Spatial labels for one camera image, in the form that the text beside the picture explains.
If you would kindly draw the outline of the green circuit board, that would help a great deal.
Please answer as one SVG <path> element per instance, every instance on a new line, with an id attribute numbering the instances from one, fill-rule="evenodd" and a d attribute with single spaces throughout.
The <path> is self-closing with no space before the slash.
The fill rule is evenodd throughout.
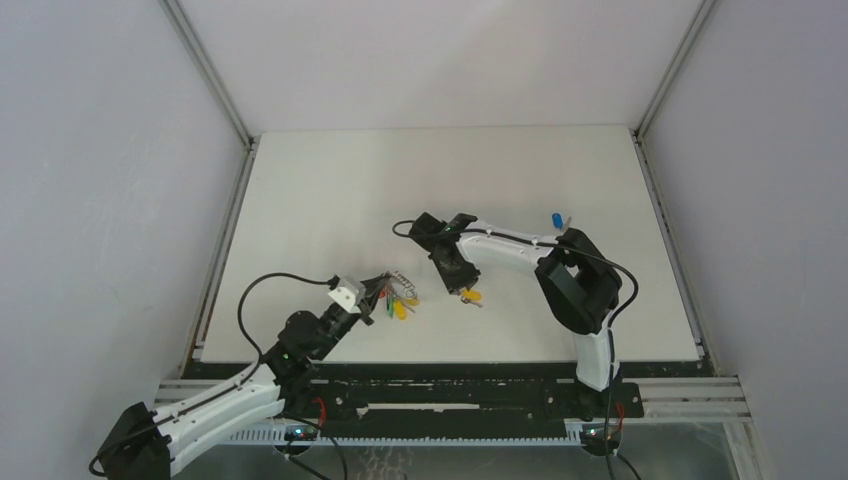
<path id="1" fill-rule="evenodd" d="M 314 442 L 320 436 L 320 430 L 309 425 L 292 425 L 286 428 L 286 443 Z"/>
<path id="2" fill-rule="evenodd" d="M 581 448 L 589 455 L 604 457 L 615 455 L 621 444 L 621 429 L 602 425 L 589 425 L 580 434 Z"/>

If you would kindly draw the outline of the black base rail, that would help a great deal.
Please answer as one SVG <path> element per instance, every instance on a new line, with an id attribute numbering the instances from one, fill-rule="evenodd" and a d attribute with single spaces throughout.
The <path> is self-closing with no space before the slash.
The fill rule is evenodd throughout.
<path id="1" fill-rule="evenodd" d="M 333 364 L 316 367 L 312 399 L 284 416 L 328 434 L 541 435 L 569 422 L 622 428 L 645 416 L 639 387 L 616 378 L 610 393 L 576 382 L 570 362 Z"/>

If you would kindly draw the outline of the yellow tagged key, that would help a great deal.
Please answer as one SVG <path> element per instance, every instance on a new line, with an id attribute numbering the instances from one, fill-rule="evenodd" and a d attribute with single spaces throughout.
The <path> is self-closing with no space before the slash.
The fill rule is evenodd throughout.
<path id="1" fill-rule="evenodd" d="M 478 308 L 482 308 L 482 294 L 471 289 L 461 289 L 460 290 L 460 300 L 464 304 L 474 305 Z"/>

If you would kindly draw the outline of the blue tagged key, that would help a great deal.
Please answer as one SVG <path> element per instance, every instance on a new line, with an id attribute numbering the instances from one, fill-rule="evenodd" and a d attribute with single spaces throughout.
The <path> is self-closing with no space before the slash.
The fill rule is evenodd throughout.
<path id="1" fill-rule="evenodd" d="M 564 216 L 561 213 L 555 212 L 551 215 L 553 227 L 560 232 L 565 232 L 569 229 L 572 217 Z"/>

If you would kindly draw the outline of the right green circuit board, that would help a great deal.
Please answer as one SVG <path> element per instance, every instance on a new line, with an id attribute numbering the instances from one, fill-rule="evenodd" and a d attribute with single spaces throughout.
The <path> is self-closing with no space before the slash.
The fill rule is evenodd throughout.
<path id="1" fill-rule="evenodd" d="M 581 448 L 589 455 L 604 457 L 615 455 L 621 444 L 621 429 L 602 425 L 589 425 L 580 434 Z"/>

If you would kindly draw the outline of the left green circuit board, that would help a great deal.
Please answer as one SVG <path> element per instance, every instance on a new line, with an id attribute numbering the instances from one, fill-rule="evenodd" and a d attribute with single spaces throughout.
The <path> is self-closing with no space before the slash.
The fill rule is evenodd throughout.
<path id="1" fill-rule="evenodd" d="M 320 436 L 320 430 L 309 425 L 292 425 L 286 428 L 286 443 L 314 442 Z"/>

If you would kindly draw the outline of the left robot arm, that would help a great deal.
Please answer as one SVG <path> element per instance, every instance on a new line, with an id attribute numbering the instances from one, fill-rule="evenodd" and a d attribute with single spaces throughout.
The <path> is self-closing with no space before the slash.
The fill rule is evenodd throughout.
<path id="1" fill-rule="evenodd" d="M 276 343 L 244 370 L 184 400 L 150 409 L 127 407 L 88 464 L 100 479 L 171 479 L 231 435 L 267 418 L 298 417 L 311 407 L 310 382 L 324 360 L 372 313 L 391 276 L 335 276 L 323 282 L 330 298 L 320 315 L 299 310 Z"/>

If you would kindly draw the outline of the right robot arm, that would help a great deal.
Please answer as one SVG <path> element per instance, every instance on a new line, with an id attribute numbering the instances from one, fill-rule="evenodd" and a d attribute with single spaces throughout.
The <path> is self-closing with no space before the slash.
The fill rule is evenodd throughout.
<path id="1" fill-rule="evenodd" d="M 427 252 L 449 294 L 467 303 L 483 264 L 513 266 L 536 280 L 553 317 L 573 334 L 579 406 L 602 416 L 616 405 L 612 383 L 619 363 L 611 323 L 624 269 L 603 257 L 584 232 L 569 228 L 558 236 L 531 235 L 465 213 L 449 221 L 423 213 L 407 224 L 407 232 L 393 226 L 393 233 Z"/>

